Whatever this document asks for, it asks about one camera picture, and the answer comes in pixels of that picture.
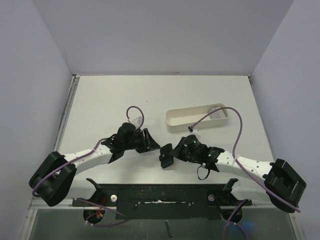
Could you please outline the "black card holder wallet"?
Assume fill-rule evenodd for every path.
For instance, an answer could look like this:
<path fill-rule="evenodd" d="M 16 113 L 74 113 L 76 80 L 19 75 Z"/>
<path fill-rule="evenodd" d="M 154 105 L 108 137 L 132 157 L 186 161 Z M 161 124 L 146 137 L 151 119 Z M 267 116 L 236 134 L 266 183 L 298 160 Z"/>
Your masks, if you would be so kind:
<path fill-rule="evenodd" d="M 174 158 L 171 155 L 172 151 L 173 146 L 171 143 L 168 143 L 160 148 L 159 161 L 162 169 L 165 169 L 174 163 Z"/>

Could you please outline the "stack of silver credit cards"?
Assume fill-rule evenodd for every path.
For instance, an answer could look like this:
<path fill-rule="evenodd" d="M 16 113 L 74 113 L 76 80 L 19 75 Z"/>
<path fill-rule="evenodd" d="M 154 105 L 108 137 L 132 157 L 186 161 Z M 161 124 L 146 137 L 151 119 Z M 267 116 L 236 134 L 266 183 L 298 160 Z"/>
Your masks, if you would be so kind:
<path fill-rule="evenodd" d="M 209 108 L 208 110 L 208 114 L 210 113 L 209 115 L 209 118 L 211 120 L 217 120 L 217 119 L 225 119 L 227 118 L 224 110 L 220 110 L 222 107 L 221 106 L 212 106 Z"/>

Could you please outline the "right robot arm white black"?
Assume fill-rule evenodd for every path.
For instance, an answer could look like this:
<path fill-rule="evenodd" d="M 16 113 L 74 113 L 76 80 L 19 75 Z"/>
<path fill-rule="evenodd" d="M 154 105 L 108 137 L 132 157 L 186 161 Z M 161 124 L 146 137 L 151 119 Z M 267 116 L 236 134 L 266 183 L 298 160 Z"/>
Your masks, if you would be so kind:
<path fill-rule="evenodd" d="M 222 192 L 227 204 L 242 200 L 270 201 L 284 212 L 299 212 L 307 184 L 283 159 L 269 162 L 233 156 L 227 150 L 201 143 L 194 134 L 182 137 L 170 154 L 178 160 L 199 164 L 209 172 L 235 175 Z"/>

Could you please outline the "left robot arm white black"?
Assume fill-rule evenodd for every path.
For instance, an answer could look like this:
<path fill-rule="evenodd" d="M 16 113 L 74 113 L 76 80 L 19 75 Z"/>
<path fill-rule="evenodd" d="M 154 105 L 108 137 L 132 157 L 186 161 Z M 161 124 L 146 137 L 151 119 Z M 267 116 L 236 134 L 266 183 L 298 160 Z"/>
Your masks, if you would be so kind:
<path fill-rule="evenodd" d="M 70 154 L 51 152 L 29 180 L 32 195 L 40 197 L 50 207 L 58 205 L 65 198 L 82 198 L 95 206 L 100 203 L 102 193 L 93 180 L 82 186 L 74 186 L 76 175 L 99 165 L 115 162 L 125 151 L 134 150 L 139 154 L 160 149 L 147 128 L 137 129 L 125 122 L 117 133 L 98 140 L 93 148 Z"/>

